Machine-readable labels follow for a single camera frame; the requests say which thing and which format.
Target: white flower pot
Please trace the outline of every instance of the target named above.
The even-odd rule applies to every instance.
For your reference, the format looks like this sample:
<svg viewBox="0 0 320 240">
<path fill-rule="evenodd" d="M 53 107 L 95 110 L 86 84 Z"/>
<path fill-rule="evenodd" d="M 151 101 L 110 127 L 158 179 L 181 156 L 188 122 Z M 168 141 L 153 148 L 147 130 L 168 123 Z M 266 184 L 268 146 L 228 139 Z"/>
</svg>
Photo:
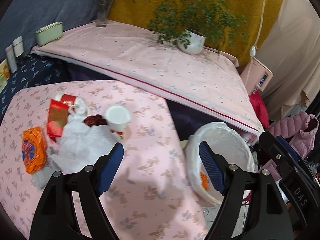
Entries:
<svg viewBox="0 0 320 240">
<path fill-rule="evenodd" d="M 189 37 L 190 45 L 188 45 L 187 48 L 185 48 L 184 45 L 180 41 L 178 41 L 179 49 L 190 55 L 200 53 L 203 50 L 205 37 L 203 35 L 201 36 L 188 30 L 185 30 L 185 32 L 191 35 L 191 37 Z"/>
</svg>

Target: navy blue patterned cloth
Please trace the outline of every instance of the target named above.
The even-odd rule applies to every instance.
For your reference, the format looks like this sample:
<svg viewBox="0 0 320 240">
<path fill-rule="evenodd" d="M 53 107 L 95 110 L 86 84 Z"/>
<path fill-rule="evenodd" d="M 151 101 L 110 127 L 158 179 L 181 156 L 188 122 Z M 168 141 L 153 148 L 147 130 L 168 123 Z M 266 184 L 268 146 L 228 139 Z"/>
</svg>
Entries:
<svg viewBox="0 0 320 240">
<path fill-rule="evenodd" d="M 70 81 L 65 63 L 58 59 L 28 55 L 25 64 L 11 74 L 0 93 L 0 124 L 13 96 L 23 88 Z"/>
</svg>

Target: red envelope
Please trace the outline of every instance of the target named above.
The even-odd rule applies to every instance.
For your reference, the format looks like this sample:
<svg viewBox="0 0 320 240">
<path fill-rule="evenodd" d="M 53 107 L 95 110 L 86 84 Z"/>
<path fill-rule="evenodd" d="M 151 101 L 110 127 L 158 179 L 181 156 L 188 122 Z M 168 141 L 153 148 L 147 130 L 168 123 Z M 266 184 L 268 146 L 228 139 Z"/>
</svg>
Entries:
<svg viewBox="0 0 320 240">
<path fill-rule="evenodd" d="M 68 108 L 68 105 L 51 99 L 47 120 L 47 134 L 54 142 L 56 142 L 56 138 L 61 137 L 63 128 L 67 124 Z"/>
</svg>

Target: paper cup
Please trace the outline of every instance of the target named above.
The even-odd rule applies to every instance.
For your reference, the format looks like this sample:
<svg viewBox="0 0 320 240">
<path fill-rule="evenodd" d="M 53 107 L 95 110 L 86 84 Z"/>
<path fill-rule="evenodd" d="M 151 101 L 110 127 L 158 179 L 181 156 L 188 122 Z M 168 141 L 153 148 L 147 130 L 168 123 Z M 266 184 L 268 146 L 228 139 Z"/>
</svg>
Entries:
<svg viewBox="0 0 320 240">
<path fill-rule="evenodd" d="M 124 139 L 124 129 L 131 119 L 128 109 L 121 105 L 113 105 L 106 111 L 105 119 L 111 132 L 116 132 Z"/>
</svg>

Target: blue gripper pad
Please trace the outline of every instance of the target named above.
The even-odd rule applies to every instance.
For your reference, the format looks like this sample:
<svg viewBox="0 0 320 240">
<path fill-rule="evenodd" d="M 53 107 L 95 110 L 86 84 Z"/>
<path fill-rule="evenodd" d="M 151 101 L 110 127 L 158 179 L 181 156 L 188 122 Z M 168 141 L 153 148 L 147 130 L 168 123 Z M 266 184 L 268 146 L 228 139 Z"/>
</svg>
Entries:
<svg viewBox="0 0 320 240">
<path fill-rule="evenodd" d="M 213 187 L 223 195 L 226 192 L 223 173 L 211 156 L 210 150 L 203 142 L 199 145 L 199 155 Z"/>
<path fill-rule="evenodd" d="M 296 151 L 290 146 L 290 144 L 282 137 L 282 136 L 277 136 L 276 140 L 281 143 L 281 145 L 289 152 L 291 157 L 296 161 L 299 162 L 298 160 L 298 154 Z"/>
<path fill-rule="evenodd" d="M 103 170 L 99 175 L 99 184 L 97 186 L 97 193 L 102 195 L 106 192 L 113 181 L 113 178 L 116 175 L 116 172 L 120 166 L 120 163 L 124 156 L 124 149 L 122 144 L 118 144 L 116 149 L 114 149 L 112 154 Z"/>
</svg>

